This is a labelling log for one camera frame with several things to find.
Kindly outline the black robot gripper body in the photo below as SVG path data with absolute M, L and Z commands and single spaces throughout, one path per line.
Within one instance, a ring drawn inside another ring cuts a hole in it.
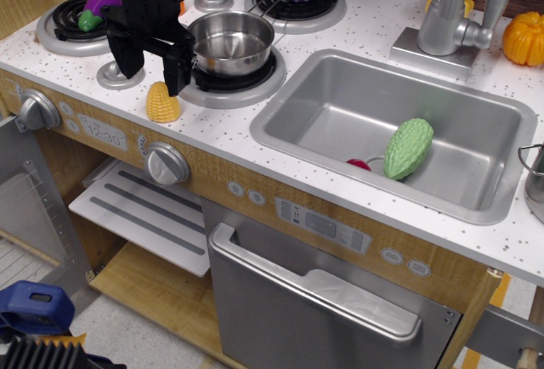
M 195 38 L 179 23 L 179 0 L 122 0 L 102 8 L 107 37 L 131 37 L 144 51 L 164 57 L 191 50 Z

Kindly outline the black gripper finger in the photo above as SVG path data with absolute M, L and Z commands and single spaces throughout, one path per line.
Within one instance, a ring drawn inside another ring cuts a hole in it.
M 121 73 L 127 79 L 134 77 L 143 68 L 143 49 L 131 37 L 108 37 L 108 43 Z
M 170 50 L 162 58 L 164 83 L 171 97 L 190 84 L 193 55 L 191 50 Z

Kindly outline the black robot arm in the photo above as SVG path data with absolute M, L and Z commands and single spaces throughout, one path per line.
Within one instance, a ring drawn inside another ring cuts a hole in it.
M 121 73 L 134 77 L 144 52 L 162 58 L 164 83 L 171 96 L 190 84 L 195 37 L 179 23 L 184 0 L 121 0 L 104 6 L 105 32 Z

